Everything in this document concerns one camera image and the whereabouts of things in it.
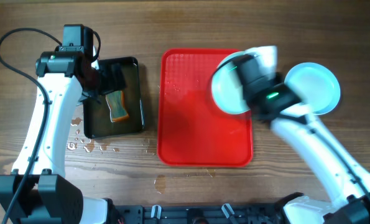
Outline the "green orange sponge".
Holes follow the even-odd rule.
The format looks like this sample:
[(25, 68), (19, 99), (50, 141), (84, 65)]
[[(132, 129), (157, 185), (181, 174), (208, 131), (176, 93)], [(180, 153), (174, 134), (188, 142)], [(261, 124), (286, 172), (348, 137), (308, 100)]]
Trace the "green orange sponge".
[(109, 108), (112, 123), (123, 121), (129, 118), (125, 108), (125, 97), (123, 91), (115, 91), (106, 95), (106, 102)]

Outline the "light blue plate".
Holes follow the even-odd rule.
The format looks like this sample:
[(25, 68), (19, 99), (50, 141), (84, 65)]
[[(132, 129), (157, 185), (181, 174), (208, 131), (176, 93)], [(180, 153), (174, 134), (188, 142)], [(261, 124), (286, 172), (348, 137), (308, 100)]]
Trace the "light blue plate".
[(236, 66), (231, 62), (245, 51), (235, 52), (225, 57), (212, 76), (211, 94), (216, 106), (226, 114), (243, 114), (250, 110), (243, 98), (243, 86), (236, 74)]
[(341, 99), (336, 76), (318, 63), (304, 62), (294, 66), (284, 82), (310, 105), (316, 115), (333, 111)]

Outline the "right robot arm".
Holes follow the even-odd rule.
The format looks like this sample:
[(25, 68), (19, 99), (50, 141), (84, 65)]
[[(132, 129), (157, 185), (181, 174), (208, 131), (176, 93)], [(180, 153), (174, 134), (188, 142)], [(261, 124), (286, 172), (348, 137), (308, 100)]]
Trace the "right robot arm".
[(324, 186), (330, 202), (297, 196), (283, 206), (289, 223), (370, 223), (370, 173), (285, 83), (263, 74), (255, 56), (233, 58), (248, 107), (270, 123)]

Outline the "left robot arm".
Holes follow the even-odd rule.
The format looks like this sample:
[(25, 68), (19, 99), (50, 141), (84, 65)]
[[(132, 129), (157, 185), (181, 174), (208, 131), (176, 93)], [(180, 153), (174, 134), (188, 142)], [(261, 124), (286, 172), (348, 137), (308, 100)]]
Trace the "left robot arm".
[(109, 198), (89, 198), (65, 179), (65, 147), (84, 91), (111, 93), (92, 54), (44, 52), (37, 61), (37, 98), (25, 143), (9, 175), (0, 175), (4, 223), (124, 223)]

